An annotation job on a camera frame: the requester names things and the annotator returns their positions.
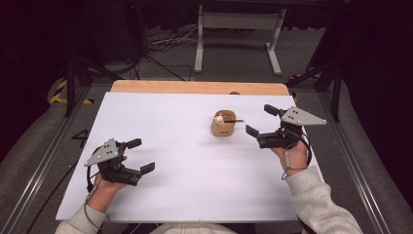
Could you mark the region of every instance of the metal bracket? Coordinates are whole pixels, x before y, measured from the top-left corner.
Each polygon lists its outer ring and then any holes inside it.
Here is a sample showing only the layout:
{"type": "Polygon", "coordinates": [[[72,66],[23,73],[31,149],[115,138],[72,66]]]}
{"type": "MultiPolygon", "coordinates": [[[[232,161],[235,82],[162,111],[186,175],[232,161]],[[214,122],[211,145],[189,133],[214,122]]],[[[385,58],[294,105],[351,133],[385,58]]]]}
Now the metal bracket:
{"type": "Polygon", "coordinates": [[[110,138],[92,155],[92,157],[85,163],[85,167],[101,163],[118,157],[118,147],[116,141],[110,138]]]}
{"type": "Polygon", "coordinates": [[[295,106],[290,107],[282,116],[282,121],[296,126],[325,125],[326,120],[310,114],[295,106]]]}

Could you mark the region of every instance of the white table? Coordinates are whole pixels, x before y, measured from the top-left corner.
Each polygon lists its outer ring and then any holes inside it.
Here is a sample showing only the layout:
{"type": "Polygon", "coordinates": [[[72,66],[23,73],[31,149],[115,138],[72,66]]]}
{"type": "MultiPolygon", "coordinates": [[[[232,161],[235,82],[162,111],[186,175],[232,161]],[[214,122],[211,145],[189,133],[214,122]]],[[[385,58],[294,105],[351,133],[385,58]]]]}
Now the white table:
{"type": "Polygon", "coordinates": [[[80,208],[88,193],[83,164],[111,137],[142,139],[142,145],[126,151],[127,168],[156,163],[137,186],[118,193],[108,211],[114,222],[296,219],[278,157],[260,149],[244,130],[245,124],[262,133],[279,127],[280,119],[266,113],[264,104],[287,109],[294,101],[290,96],[107,93],[56,219],[69,219],[80,208]],[[236,124],[232,136],[210,132],[220,109],[245,120],[236,124]]]}

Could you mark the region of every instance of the sleeve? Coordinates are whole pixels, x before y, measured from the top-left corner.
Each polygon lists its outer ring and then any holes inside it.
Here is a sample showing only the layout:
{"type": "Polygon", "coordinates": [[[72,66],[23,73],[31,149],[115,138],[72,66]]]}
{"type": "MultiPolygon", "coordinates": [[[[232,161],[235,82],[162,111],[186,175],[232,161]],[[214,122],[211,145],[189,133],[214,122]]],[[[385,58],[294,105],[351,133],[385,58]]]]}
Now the sleeve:
{"type": "Polygon", "coordinates": [[[285,179],[297,216],[316,233],[362,233],[355,218],[331,200],[331,188],[315,166],[285,179]]]}
{"type": "Polygon", "coordinates": [[[88,205],[82,205],[79,211],[69,220],[61,222],[56,230],[56,234],[94,234],[105,220],[106,214],[95,211],[88,205]]]}

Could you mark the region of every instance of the gray carpet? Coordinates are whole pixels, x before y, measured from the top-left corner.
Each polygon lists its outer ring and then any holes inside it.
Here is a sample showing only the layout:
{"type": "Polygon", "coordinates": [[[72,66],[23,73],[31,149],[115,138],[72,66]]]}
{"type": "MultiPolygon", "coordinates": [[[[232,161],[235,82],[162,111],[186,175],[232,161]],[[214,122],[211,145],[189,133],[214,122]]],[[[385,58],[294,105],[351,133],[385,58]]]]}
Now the gray carpet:
{"type": "MultiPolygon", "coordinates": [[[[315,29],[283,30],[276,47],[282,76],[275,76],[263,47],[264,43],[268,42],[268,38],[271,37],[270,32],[255,31],[246,37],[226,31],[211,32],[205,39],[203,72],[201,74],[192,72],[190,80],[283,83],[288,80],[289,76],[304,72],[322,34],[323,30],[315,29]]],[[[189,41],[167,52],[157,52],[150,56],[164,65],[193,66],[195,52],[196,43],[189,41]]],[[[116,67],[116,65],[108,65],[108,68],[111,69],[116,67]]],[[[169,67],[169,69],[185,79],[189,77],[188,67],[169,67]]],[[[133,76],[133,72],[131,74],[125,73],[123,76],[130,78],[133,76]]],[[[151,80],[177,80],[161,66],[148,62],[144,58],[139,64],[139,77],[151,80]]],[[[104,78],[97,79],[90,88],[87,98],[94,99],[94,104],[82,104],[77,112],[63,136],[62,145],[56,152],[46,177],[43,181],[39,181],[41,183],[40,189],[29,204],[22,222],[18,223],[19,227],[16,233],[27,231],[57,182],[68,171],[69,166],[79,158],[82,152],[81,140],[71,138],[85,129],[92,128],[102,97],[105,92],[110,90],[111,83],[107,81],[108,79],[104,78]]],[[[309,80],[301,85],[301,88],[294,89],[298,95],[297,106],[326,118],[328,114],[321,106],[319,94],[309,88],[312,83],[314,80],[309,80]]],[[[6,223],[26,184],[47,152],[50,142],[54,139],[56,131],[63,121],[64,112],[64,104],[52,104],[51,108],[20,138],[0,165],[0,176],[3,178],[0,184],[0,207],[2,208],[0,223],[2,225],[6,223]]],[[[362,130],[362,126],[351,107],[345,86],[342,89],[339,114],[340,125],[357,156],[359,166],[377,199],[377,204],[390,232],[411,233],[413,230],[411,210],[389,178],[373,146],[362,130]]],[[[339,138],[332,126],[307,127],[306,131],[312,141],[324,179],[332,187],[333,200],[355,216],[364,233],[376,233],[374,223],[360,198],[358,188],[346,165],[339,138]]],[[[30,233],[54,233],[58,225],[55,217],[61,202],[59,195],[64,191],[69,179],[70,176],[48,202],[30,233]]],[[[113,223],[104,233],[121,233],[125,227],[125,224],[113,223]]],[[[296,221],[256,224],[257,234],[296,233],[300,230],[301,228],[296,221]]]]}

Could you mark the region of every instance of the hand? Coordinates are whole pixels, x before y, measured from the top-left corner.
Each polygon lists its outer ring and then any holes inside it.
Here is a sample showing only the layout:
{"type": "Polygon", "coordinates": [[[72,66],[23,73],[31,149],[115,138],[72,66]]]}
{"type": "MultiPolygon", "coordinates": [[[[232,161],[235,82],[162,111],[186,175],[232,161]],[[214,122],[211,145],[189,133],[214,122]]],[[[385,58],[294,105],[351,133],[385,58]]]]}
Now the hand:
{"type": "Polygon", "coordinates": [[[290,169],[285,164],[285,149],[284,148],[272,148],[274,153],[276,153],[282,163],[282,168],[287,176],[292,176],[301,172],[302,170],[292,170],[292,169],[306,169],[307,168],[307,147],[303,142],[298,141],[297,145],[293,148],[288,149],[290,169]]]}
{"type": "Polygon", "coordinates": [[[98,212],[106,213],[116,193],[126,186],[123,183],[106,181],[102,179],[100,174],[97,174],[94,179],[94,187],[97,189],[89,199],[88,206],[98,212]]]}

